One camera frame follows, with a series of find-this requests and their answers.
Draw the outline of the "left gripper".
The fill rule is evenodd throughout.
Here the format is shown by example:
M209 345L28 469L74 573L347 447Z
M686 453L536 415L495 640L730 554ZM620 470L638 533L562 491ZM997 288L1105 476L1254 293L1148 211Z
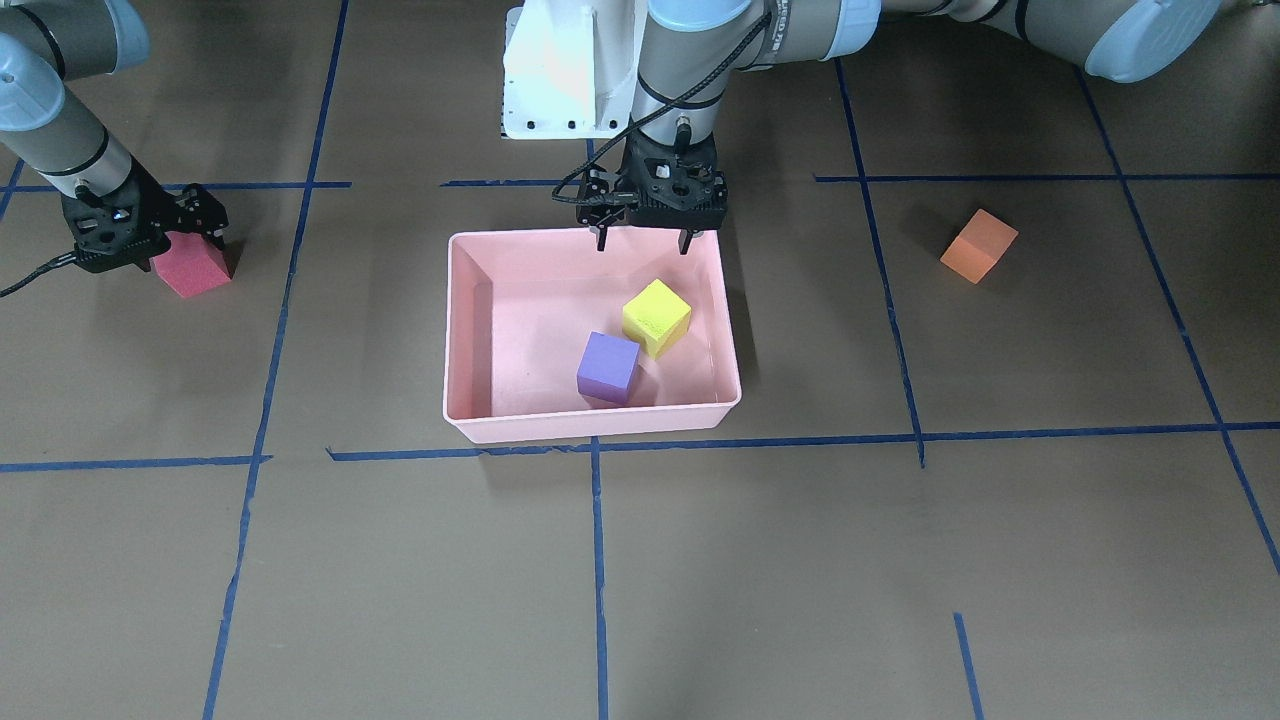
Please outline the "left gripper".
M680 231L678 254L687 255L695 232L719 229L727 215L716 137L681 149L636 131L625 141L620 170L611 174L590 165L577 199L603 200L576 206L576 222L594 225L598 252L605 251L608 225L623 222Z

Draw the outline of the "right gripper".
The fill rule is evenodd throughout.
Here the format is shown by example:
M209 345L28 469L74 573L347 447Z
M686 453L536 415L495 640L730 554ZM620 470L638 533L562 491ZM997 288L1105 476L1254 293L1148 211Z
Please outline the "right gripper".
M196 233L211 246L225 247L225 206L198 183L170 193L142 165L133 165L124 183L105 195L77 190L61 196L73 250L70 263L90 273L127 265L150 269L150 260L172 246L170 232Z

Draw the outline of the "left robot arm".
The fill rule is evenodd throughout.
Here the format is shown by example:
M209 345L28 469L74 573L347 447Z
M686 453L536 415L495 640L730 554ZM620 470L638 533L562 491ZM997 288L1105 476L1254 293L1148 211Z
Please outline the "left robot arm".
M887 70L890 42L952 26L1130 85L1170 67L1221 13L1220 1L650 1L628 118L552 197L598 251L623 224L673 231L687 252L728 213L716 128L737 74L849 58Z

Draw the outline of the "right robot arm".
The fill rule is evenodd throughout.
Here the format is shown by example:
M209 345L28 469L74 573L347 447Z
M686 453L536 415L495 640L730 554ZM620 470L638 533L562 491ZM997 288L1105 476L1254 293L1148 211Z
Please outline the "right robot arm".
M70 88L74 79L137 67L150 49L128 1L3 4L3 143L60 193L73 242L64 264L92 273L148 269L174 234L225 247L225 208L201 184L164 190Z

